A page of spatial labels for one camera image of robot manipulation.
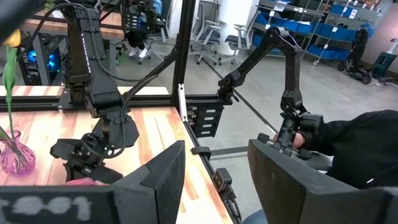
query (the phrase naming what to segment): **purple glass vase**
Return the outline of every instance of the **purple glass vase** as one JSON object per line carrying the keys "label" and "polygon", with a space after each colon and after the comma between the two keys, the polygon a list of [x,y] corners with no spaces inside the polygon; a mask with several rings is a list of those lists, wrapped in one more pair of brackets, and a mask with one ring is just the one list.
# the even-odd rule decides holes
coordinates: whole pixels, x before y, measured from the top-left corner
{"label": "purple glass vase", "polygon": [[13,139],[0,139],[4,149],[0,154],[0,165],[2,170],[14,177],[26,177],[32,173],[36,165],[34,152],[19,141],[20,131],[14,131]]}

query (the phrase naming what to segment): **white sneaker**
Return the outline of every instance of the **white sneaker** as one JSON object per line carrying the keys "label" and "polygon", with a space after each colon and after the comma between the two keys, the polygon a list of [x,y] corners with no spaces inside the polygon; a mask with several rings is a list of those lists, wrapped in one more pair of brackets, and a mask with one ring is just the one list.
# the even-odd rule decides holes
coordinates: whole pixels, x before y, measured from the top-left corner
{"label": "white sneaker", "polygon": [[137,54],[138,50],[138,47],[134,47],[133,49],[131,49],[129,52],[129,57],[133,57],[135,54]]}
{"label": "white sneaker", "polygon": [[140,50],[140,51],[139,51],[138,57],[144,58],[145,55],[147,55],[147,53],[148,53],[148,49],[144,48],[144,50]]}

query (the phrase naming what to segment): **wooden table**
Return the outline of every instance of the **wooden table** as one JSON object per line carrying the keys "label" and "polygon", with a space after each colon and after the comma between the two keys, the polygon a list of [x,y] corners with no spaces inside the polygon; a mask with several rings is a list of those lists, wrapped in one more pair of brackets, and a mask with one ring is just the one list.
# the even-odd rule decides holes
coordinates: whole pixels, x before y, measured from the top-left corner
{"label": "wooden table", "polygon": [[[120,87],[121,93],[129,87]],[[14,96],[57,96],[60,86],[17,86]],[[0,86],[0,95],[5,90]],[[145,87],[139,94],[167,94],[164,87]],[[133,147],[120,156],[105,160],[106,166],[123,175],[128,175],[152,159],[176,140],[185,140],[185,182],[177,223],[232,223],[200,157],[190,149],[192,140],[175,108],[143,108],[130,112],[139,129],[139,139]],[[80,139],[96,124],[87,111],[59,113],[18,112],[13,113],[14,129],[22,132],[21,142],[34,150],[36,168],[25,178],[11,177],[0,168],[1,185],[62,185],[66,172],[65,161],[54,159],[50,148],[58,138]],[[7,113],[0,113],[0,125],[9,127]]]}
{"label": "wooden table", "polygon": [[[37,16],[44,16],[44,11],[41,10],[36,13]],[[25,23],[21,26],[21,30],[27,32],[34,32],[39,25],[40,20],[38,19],[27,19]],[[106,17],[102,22],[102,24],[121,26],[122,19],[120,13],[112,12],[108,17]],[[42,34],[50,34],[50,35],[59,35],[66,36],[68,31],[68,25],[64,22],[52,22],[45,21],[42,28],[40,29],[40,33]],[[101,27],[101,34],[103,39],[109,41],[109,70],[116,74],[116,44],[124,39],[124,33],[121,29],[110,29]],[[44,60],[43,51],[43,43],[39,37],[36,37],[33,42],[33,47],[36,51],[36,60],[37,66],[40,73],[40,79],[42,81],[42,85],[50,85],[49,73],[47,70],[47,60]]]}

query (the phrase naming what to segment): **office chair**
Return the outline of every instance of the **office chair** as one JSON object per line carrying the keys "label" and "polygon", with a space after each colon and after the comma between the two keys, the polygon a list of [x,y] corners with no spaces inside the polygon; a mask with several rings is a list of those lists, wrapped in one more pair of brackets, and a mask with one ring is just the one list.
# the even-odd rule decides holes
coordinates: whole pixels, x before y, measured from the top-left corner
{"label": "office chair", "polygon": [[145,40],[144,44],[147,46],[148,52],[147,52],[147,54],[145,54],[144,57],[139,59],[139,61],[138,61],[139,65],[142,65],[142,61],[145,58],[150,59],[151,55],[155,55],[161,61],[163,61],[165,56],[167,56],[169,54],[166,52],[161,52],[159,50],[155,50],[155,49],[153,49],[153,46],[155,46],[156,44],[159,44],[159,43],[164,43],[169,39],[169,29],[170,29],[171,10],[172,10],[172,7],[170,7],[171,2],[172,2],[171,0],[169,2],[162,1],[162,3],[163,3],[162,12],[167,12],[166,14],[162,13],[162,17],[166,18],[164,28],[161,28],[160,32],[150,33],[150,34],[146,35],[146,40]]}
{"label": "office chair", "polygon": [[218,58],[219,65],[221,65],[223,62],[231,62],[231,64],[233,64],[234,63],[233,61],[235,61],[238,66],[240,65],[238,58],[236,57],[236,52],[239,50],[250,49],[253,38],[253,29],[252,29],[253,24],[260,13],[261,11],[257,11],[255,13],[255,15],[253,16],[247,27],[244,25],[234,24],[234,28],[238,31],[238,35],[237,36],[229,35],[225,39],[225,42],[228,43],[230,49],[234,51],[234,54],[226,58],[219,57]]}
{"label": "office chair", "polygon": [[218,30],[222,29],[220,27],[222,22],[206,20],[202,2],[199,3],[198,15],[198,17],[195,17],[196,21],[192,32],[195,42],[190,46],[191,52],[189,55],[199,55],[197,65],[200,64],[200,60],[203,57],[212,60],[214,65],[217,65],[217,51],[214,50],[214,47],[220,44],[221,35]]}

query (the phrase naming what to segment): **yellow tulip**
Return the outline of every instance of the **yellow tulip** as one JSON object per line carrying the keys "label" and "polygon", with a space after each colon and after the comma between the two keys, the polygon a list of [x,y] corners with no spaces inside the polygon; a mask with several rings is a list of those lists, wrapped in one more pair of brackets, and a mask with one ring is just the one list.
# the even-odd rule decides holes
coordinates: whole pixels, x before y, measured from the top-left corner
{"label": "yellow tulip", "polygon": [[18,47],[21,44],[21,32],[19,29],[15,30],[11,36],[3,43],[3,45],[10,45],[10,47]]}

